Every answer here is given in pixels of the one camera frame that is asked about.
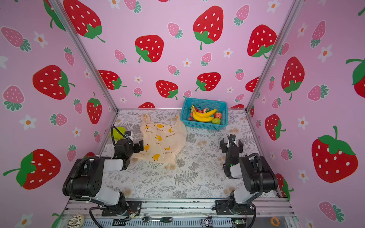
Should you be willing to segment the banana print plastic bag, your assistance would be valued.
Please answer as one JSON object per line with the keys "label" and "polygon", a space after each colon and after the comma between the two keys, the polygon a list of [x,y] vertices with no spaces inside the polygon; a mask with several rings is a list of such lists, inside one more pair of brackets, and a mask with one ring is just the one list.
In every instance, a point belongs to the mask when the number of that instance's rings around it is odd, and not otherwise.
{"label": "banana print plastic bag", "polygon": [[154,123],[146,114],[140,130],[143,135],[143,150],[133,154],[133,158],[147,162],[175,164],[178,154],[185,146],[187,129],[177,115],[173,125]]}

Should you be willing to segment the yellow fake banana bunch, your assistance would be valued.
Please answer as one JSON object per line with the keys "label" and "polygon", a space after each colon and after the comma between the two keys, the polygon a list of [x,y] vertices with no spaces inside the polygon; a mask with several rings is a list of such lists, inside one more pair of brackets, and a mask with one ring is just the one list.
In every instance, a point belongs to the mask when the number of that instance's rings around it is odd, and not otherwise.
{"label": "yellow fake banana bunch", "polygon": [[193,110],[193,119],[201,123],[211,122],[215,118],[214,115],[217,112],[217,109],[214,109],[212,111],[209,111],[208,113],[199,113],[196,111],[193,105],[192,105],[192,110]]}

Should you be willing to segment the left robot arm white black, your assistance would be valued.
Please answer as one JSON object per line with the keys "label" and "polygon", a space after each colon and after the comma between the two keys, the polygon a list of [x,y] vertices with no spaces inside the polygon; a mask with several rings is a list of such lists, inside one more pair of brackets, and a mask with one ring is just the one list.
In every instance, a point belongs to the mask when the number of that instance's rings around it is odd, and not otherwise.
{"label": "left robot arm white black", "polygon": [[110,172],[125,171],[133,154],[144,150],[142,140],[134,143],[130,138],[113,141],[113,157],[91,156],[78,159],[63,184],[63,194],[72,200],[91,202],[97,206],[91,210],[102,210],[102,216],[138,216],[141,201],[127,201],[125,194],[103,184],[103,176]]}

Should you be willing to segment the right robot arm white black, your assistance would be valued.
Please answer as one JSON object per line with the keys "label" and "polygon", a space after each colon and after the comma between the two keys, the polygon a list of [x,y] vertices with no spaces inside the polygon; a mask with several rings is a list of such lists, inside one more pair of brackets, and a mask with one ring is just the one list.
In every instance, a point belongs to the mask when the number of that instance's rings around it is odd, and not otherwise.
{"label": "right robot arm white black", "polygon": [[218,215],[254,214],[253,201],[263,193],[278,188],[277,178],[266,159],[258,153],[241,156],[244,144],[236,143],[236,135],[227,136],[228,141],[220,141],[220,149],[225,154],[223,171],[227,178],[243,180],[243,186],[233,190],[227,199],[215,202],[212,208]]}

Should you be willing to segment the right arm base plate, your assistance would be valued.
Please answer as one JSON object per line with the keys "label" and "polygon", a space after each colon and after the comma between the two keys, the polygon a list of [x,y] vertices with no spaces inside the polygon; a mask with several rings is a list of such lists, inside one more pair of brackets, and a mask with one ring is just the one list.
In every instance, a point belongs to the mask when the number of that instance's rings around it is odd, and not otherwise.
{"label": "right arm base plate", "polygon": [[226,216],[255,214],[255,209],[252,205],[237,204],[227,199],[216,200],[212,210],[216,211],[217,215],[226,215]]}

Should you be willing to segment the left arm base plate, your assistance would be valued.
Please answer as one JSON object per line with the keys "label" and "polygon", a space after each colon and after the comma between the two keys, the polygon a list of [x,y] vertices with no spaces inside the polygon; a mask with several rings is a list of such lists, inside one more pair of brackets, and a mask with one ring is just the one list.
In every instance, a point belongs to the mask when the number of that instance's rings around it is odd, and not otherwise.
{"label": "left arm base plate", "polygon": [[142,201],[126,201],[115,206],[105,206],[102,210],[103,217],[113,216],[138,216],[142,208]]}

